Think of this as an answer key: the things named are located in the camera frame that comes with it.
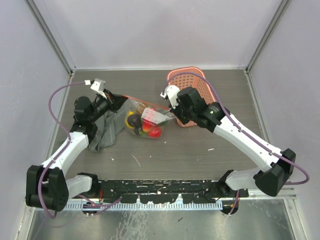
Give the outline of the clear zip bag orange zipper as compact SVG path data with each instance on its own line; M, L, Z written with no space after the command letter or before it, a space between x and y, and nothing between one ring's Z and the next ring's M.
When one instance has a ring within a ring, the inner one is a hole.
M175 115L164 106L132 96L127 97L124 126L137 137L158 139L174 119Z

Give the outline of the yellow pear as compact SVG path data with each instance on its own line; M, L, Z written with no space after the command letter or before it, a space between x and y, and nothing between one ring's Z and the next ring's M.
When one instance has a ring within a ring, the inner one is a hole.
M125 125L133 129L135 127L135 112L129 111L125 118Z

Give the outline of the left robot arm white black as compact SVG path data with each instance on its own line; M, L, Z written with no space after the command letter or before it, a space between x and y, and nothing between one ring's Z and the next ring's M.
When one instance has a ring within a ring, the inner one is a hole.
M98 176L79 173L66 179L72 163L93 142L98 127L96 121L108 111L118 113L128 98L106 92L97 94L94 100L86 96L74 102L74 122L67 139L58 150L41 165L31 165L26 173L25 202L29 207L62 211L69 199L82 193L88 198L99 195L101 186Z

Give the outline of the green apple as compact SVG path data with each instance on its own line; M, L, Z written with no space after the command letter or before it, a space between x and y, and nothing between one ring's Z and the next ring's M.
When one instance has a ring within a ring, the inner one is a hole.
M168 123L169 123L169 120L166 120L166 121L160 122L158 125L159 126L166 126Z

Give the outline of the red apple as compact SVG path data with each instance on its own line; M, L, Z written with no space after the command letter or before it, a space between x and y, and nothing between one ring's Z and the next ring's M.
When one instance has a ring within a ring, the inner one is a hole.
M148 133L147 136L150 138L159 138L162 136L162 128L160 126L154 126Z

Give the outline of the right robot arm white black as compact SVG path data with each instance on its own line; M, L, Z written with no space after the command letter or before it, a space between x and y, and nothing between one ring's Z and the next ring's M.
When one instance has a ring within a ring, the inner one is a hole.
M231 197L237 190L258 188L268 196L275 197L293 173L296 153L281 150L254 134L241 124L218 102L210 104L193 87L179 89L169 85L165 89L170 111L183 123L194 122L237 147L257 166L250 170L229 170L221 179L219 191Z

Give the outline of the dark plum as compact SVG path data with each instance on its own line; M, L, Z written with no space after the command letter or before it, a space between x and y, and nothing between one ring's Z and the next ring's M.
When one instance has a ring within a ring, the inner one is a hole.
M134 123L135 125L133 128L133 131L137 136L139 136L142 130L142 121L141 121L141 116L137 113L134 114Z

